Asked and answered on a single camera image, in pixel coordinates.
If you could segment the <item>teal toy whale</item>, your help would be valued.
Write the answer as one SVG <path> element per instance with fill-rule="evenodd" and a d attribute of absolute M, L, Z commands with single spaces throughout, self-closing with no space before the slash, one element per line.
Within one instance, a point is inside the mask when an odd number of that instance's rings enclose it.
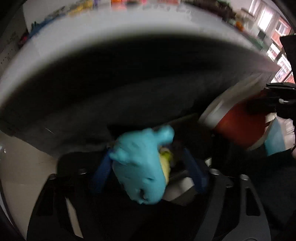
<path fill-rule="evenodd" d="M 110 153 L 113 171 L 131 200 L 155 204 L 163 197 L 167 180 L 159 149 L 172 143 L 174 134 L 171 126 L 162 126 L 124 133 L 116 140 Z"/>

